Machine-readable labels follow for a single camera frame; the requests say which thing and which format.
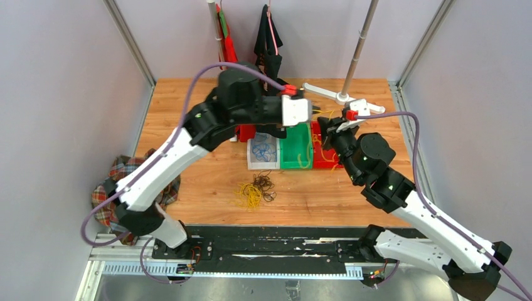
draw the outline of plaid fabric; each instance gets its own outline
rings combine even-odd
[[[111,178],[114,181],[125,178],[127,175],[137,169],[146,159],[155,152],[155,149],[150,149],[144,157],[126,157],[120,156],[115,159],[109,172],[108,179]],[[171,181],[155,198],[155,201],[161,205],[162,209],[166,209],[166,206],[175,202],[178,199],[179,184],[181,183],[181,176]],[[92,208],[103,203],[107,199],[107,193],[105,192],[103,182],[98,185],[92,192]],[[102,209],[100,209],[94,217],[97,221],[103,225],[109,227],[111,232],[117,236],[127,231],[124,227],[118,224],[118,218],[115,215],[115,204],[111,202]],[[120,242],[124,245],[134,245],[137,242],[138,237],[130,234]]]

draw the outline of white wall panel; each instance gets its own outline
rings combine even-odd
[[[529,289],[531,14],[526,0],[456,1],[404,88],[437,204],[512,246],[508,267]]]
[[[2,1],[0,40],[1,298],[73,300],[90,193],[151,89],[102,1]]]
[[[205,0],[117,2],[155,77],[192,77],[217,61]],[[266,2],[222,2],[240,59],[255,62],[253,46]],[[355,77],[397,80],[440,2],[381,0]],[[285,45],[280,48],[280,76],[345,77],[369,5],[370,0],[272,0],[275,26]]]

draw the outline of green plastic bin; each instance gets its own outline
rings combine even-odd
[[[286,129],[286,139],[280,140],[280,167],[281,169],[312,169],[314,152],[311,143],[311,129],[308,124],[298,124]],[[307,148],[310,144],[310,161],[307,158]],[[301,165],[297,155],[301,155]]]

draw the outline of vertical metal rod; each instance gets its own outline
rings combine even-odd
[[[216,12],[215,0],[207,0],[207,4],[209,4],[209,10],[211,11],[211,17],[213,18],[213,24],[215,26],[220,61],[225,61],[225,57],[223,56],[223,41],[221,40],[220,25],[218,24],[218,13]]]
[[[135,42],[133,34],[131,34],[131,30],[129,30],[129,27],[127,27],[127,23],[125,22],[125,19],[122,13],[120,12],[118,5],[116,4],[115,0],[104,0],[104,3],[107,9],[109,10],[109,13],[113,17],[113,20],[115,21],[116,26],[122,34],[122,37],[124,37],[127,47],[129,48],[129,50],[133,54],[133,57],[135,58],[135,61],[139,65],[142,74],[144,75],[150,86],[152,88],[155,88],[155,77],[153,76],[153,73],[151,73],[151,70],[148,67],[146,60],[142,56],[141,50]]]
[[[447,13],[449,13],[450,8],[455,3],[455,0],[443,0],[442,4],[438,8],[438,11],[434,15],[434,18],[432,18],[432,21],[430,22],[430,25],[428,26],[427,30],[423,34],[423,38],[419,41],[419,44],[416,47],[416,50],[412,54],[412,57],[410,58],[410,61],[408,61],[407,66],[403,70],[403,73],[401,73],[401,77],[399,78],[399,81],[397,81],[397,87],[401,89],[407,84],[408,79],[410,78],[410,75],[412,74],[412,71],[414,70],[415,65],[417,64],[418,60],[421,58],[423,53],[425,52],[425,49],[427,48],[428,44],[432,41],[432,38],[440,28],[440,25],[444,21],[445,17],[447,16]]]
[[[366,35],[368,35],[371,20],[373,19],[373,15],[375,14],[375,10],[377,9],[378,2],[379,0],[371,0],[370,8],[368,10],[368,14],[366,15],[366,21],[364,21],[364,26],[362,26],[362,30],[360,31],[360,37],[358,38],[358,43],[356,44],[356,48],[354,50],[353,59],[351,60],[351,64],[349,65],[349,70],[346,76],[346,81],[344,82],[344,87],[342,87],[342,92],[340,92],[340,96],[342,97],[346,97],[348,94],[349,86],[351,84],[351,80],[353,79],[354,70],[356,68],[356,64],[358,63],[360,53],[362,52],[364,42],[366,41]]]

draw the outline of cable clip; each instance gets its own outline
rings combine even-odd
[[[297,88],[294,85],[284,85],[284,90],[281,91],[283,95],[294,96],[297,94]]]
[[[358,116],[358,111],[348,110],[346,112],[346,119],[350,121],[355,121]]]

